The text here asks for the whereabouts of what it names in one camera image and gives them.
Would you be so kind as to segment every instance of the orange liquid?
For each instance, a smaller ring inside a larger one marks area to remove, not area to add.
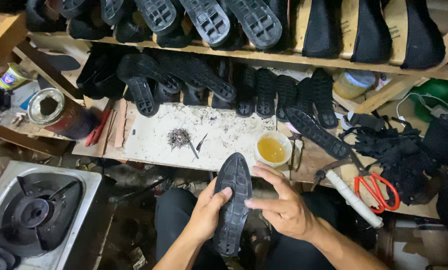
[[[270,163],[281,163],[285,159],[284,146],[276,139],[263,138],[257,143],[259,154]]]

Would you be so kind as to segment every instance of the left hand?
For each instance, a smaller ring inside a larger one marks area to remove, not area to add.
[[[232,197],[230,187],[214,194],[215,185],[216,179],[214,178],[207,188],[201,192],[191,219],[183,231],[184,235],[197,240],[200,244],[214,236],[219,219],[219,209]]]

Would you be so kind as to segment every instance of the yellow jar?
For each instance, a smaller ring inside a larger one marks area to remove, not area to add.
[[[334,91],[343,99],[353,100],[376,82],[374,73],[368,70],[349,69],[339,75]]]

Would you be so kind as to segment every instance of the wire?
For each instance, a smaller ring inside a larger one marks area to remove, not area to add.
[[[440,98],[438,98],[438,97],[435,97],[435,96],[433,96],[433,95],[431,95],[431,94],[420,95],[420,94],[418,94],[418,93],[409,93],[409,94],[408,94],[407,96],[405,96],[405,97],[404,97],[404,98],[397,104],[397,106],[396,106],[396,114],[397,114],[397,117],[398,117],[399,119],[403,120],[403,121],[405,121],[405,119],[404,119],[403,116],[401,116],[401,115],[399,114],[399,106],[400,106],[401,103],[403,103],[403,102],[404,102],[410,95],[417,95],[419,101],[421,102],[421,104],[422,104],[426,109],[428,109],[430,112],[432,111],[432,108],[429,107],[428,105],[426,105],[426,102],[424,101],[424,99],[423,99],[422,97],[433,98],[433,99],[436,99],[436,100],[438,100],[438,101],[441,101],[441,102],[443,102],[443,103],[447,106],[447,113],[448,113],[448,103],[447,103],[446,101],[444,101],[444,100],[442,100],[442,99],[440,99]]]

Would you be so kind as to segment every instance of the black fabric scrap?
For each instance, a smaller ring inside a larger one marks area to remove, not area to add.
[[[429,181],[424,172],[427,175],[435,173],[439,164],[422,143],[419,137],[421,131],[414,129],[408,122],[393,117],[393,120],[406,125],[403,132],[398,132],[390,126],[387,116],[382,118],[387,126],[380,131],[369,127],[355,127],[340,134],[339,138],[343,140],[350,133],[356,134],[353,148],[362,156],[376,159],[366,169],[379,164],[383,168],[381,176],[396,188],[404,204],[420,204],[422,201],[415,198],[424,193]],[[388,203],[393,203],[394,194],[389,188],[386,191],[389,195]]]

